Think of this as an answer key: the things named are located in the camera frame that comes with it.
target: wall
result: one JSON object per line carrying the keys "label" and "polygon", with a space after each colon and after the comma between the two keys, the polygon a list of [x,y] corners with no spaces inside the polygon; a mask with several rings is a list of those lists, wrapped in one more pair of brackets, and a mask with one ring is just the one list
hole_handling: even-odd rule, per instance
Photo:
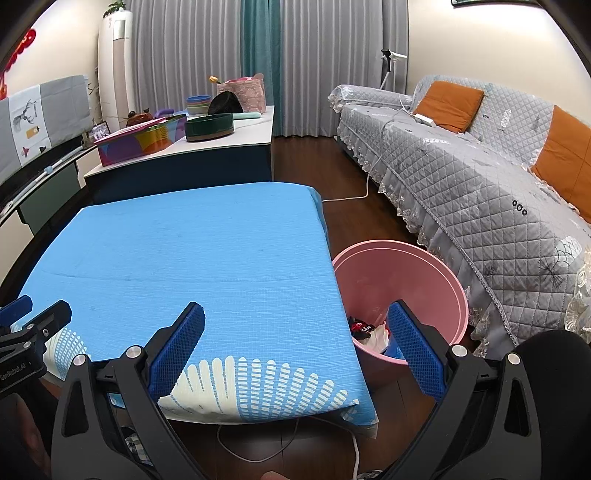
{"label": "wall", "polygon": [[[71,75],[86,75],[90,87],[96,74],[99,26],[113,0],[56,0],[33,28],[37,38],[6,73],[8,94]],[[95,121],[100,119],[98,92],[90,96]]]}
{"label": "wall", "polygon": [[542,8],[408,0],[408,20],[407,93],[430,73],[465,76],[532,93],[591,122],[591,78]]}

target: white cable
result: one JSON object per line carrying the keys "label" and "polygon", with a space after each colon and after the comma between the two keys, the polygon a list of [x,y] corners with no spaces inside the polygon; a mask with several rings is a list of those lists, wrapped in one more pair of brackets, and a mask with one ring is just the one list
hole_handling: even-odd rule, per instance
{"label": "white cable", "polygon": [[398,92],[398,100],[400,100],[400,106],[402,107],[402,110],[404,110],[407,114],[409,114],[410,116],[412,116],[414,118],[414,115],[404,108],[404,104],[402,102],[402,96],[400,95],[399,92]]}
{"label": "white cable", "polygon": [[294,428],[294,434],[291,436],[291,439],[289,442],[287,442],[287,444],[278,452],[273,453],[273,455],[268,456],[267,458],[263,458],[262,460],[249,460],[248,458],[244,458],[241,457],[240,455],[238,455],[237,453],[234,453],[233,451],[231,451],[228,447],[226,447],[223,443],[222,440],[220,439],[220,431],[223,427],[223,425],[220,425],[217,428],[217,441],[219,442],[219,444],[224,448],[225,451],[227,451],[228,453],[231,453],[233,456],[235,456],[236,458],[239,458],[240,460],[244,460],[245,462],[248,463],[263,463],[266,462],[267,460],[272,459],[274,456],[279,455],[283,450],[285,450],[287,447],[289,447],[290,443],[294,441],[294,439],[296,438],[296,433],[297,433],[297,428],[298,425],[300,424],[300,419],[296,419],[295,420],[295,428]]}
{"label": "white cable", "polygon": [[357,475],[359,475],[359,447],[357,446],[357,438],[355,438],[355,434],[349,430],[346,429],[345,427],[343,427],[342,425],[339,425],[338,423],[333,423],[331,421],[325,420],[325,419],[321,419],[320,417],[310,417],[311,419],[316,419],[319,421],[323,421],[324,423],[328,423],[330,425],[333,425],[335,427],[338,427],[340,429],[345,430],[346,432],[349,432],[351,434],[351,438],[353,439],[353,448],[355,450],[355,465],[353,467],[353,477],[352,480],[357,480]]}
{"label": "white cable", "polygon": [[379,163],[379,161],[384,156],[384,142],[383,142],[384,130],[386,128],[386,125],[388,125],[390,122],[393,122],[393,121],[394,121],[394,118],[392,118],[391,120],[388,120],[386,123],[384,123],[384,126],[382,127],[382,130],[379,133],[379,146],[380,146],[380,151],[382,153],[378,157],[378,159],[373,163],[373,165],[371,165],[371,167],[369,168],[368,177],[365,180],[365,195],[363,195],[362,197],[348,197],[345,199],[327,199],[327,200],[322,200],[322,203],[324,203],[324,202],[342,202],[344,200],[363,200],[369,196],[369,176],[371,175],[372,171],[374,170],[374,167]]}
{"label": "white cable", "polygon": [[[357,480],[357,475],[358,475],[358,472],[359,472],[359,458],[360,457],[359,457],[359,446],[357,445],[357,438],[355,437],[355,434],[351,430],[346,429],[345,427],[343,427],[342,425],[339,425],[337,423],[333,423],[331,421],[328,421],[328,420],[325,420],[325,419],[321,419],[320,417],[310,417],[310,418],[311,419],[316,419],[318,421],[323,421],[324,423],[328,423],[328,424],[330,424],[332,426],[335,426],[335,427],[338,427],[340,429],[343,429],[343,430],[345,430],[345,431],[347,431],[347,432],[349,432],[351,434],[351,438],[353,439],[353,449],[355,450],[355,465],[353,467],[353,477],[352,477],[352,480]],[[267,458],[263,458],[262,460],[250,460],[248,458],[241,457],[240,455],[238,455],[237,453],[234,453],[228,447],[226,447],[222,443],[222,440],[220,438],[220,431],[222,430],[223,425],[220,425],[217,428],[217,441],[224,448],[225,451],[227,451],[228,453],[231,453],[233,456],[235,456],[236,458],[239,458],[240,460],[244,460],[245,462],[248,462],[248,463],[263,463],[263,462],[266,462],[267,460],[272,459],[274,456],[279,455],[283,450],[285,450],[287,447],[289,447],[290,443],[293,442],[294,439],[296,438],[297,428],[298,428],[298,425],[299,424],[300,424],[300,419],[296,419],[295,420],[294,433],[291,436],[290,441],[287,442],[287,444],[281,450],[279,450],[278,452],[275,452],[273,455],[268,456]]]}

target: potted plant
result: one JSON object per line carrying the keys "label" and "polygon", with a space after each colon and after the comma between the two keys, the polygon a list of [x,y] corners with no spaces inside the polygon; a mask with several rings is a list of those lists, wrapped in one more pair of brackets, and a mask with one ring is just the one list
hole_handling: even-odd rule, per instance
{"label": "potted plant", "polygon": [[110,14],[114,14],[115,12],[118,12],[119,10],[125,10],[125,2],[123,2],[122,0],[118,0],[118,1],[110,4],[109,9],[103,15],[103,18],[106,18]]}

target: green bowl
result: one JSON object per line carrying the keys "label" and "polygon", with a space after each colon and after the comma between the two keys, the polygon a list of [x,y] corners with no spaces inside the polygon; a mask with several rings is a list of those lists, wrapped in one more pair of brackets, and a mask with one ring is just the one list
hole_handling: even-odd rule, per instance
{"label": "green bowl", "polygon": [[188,142],[199,142],[224,137],[234,132],[234,119],[231,113],[192,118],[185,123]]}

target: gray curtain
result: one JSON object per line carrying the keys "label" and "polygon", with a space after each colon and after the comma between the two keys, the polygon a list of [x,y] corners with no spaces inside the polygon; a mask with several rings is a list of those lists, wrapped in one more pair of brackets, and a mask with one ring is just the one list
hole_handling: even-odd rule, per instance
{"label": "gray curtain", "polygon": [[[407,0],[282,0],[281,18],[284,135],[334,135],[332,89],[378,88],[382,48],[407,53]],[[403,92],[406,65],[398,65]]]}
{"label": "gray curtain", "polygon": [[210,75],[240,78],[240,0],[130,0],[138,106],[183,110],[215,95]]}
{"label": "gray curtain", "polygon": [[[382,0],[382,5],[384,48],[408,55],[408,0]],[[408,60],[399,59],[392,67],[392,74],[386,81],[384,90],[406,93],[407,72]],[[386,75],[385,66],[382,69],[382,78],[383,75]]]}

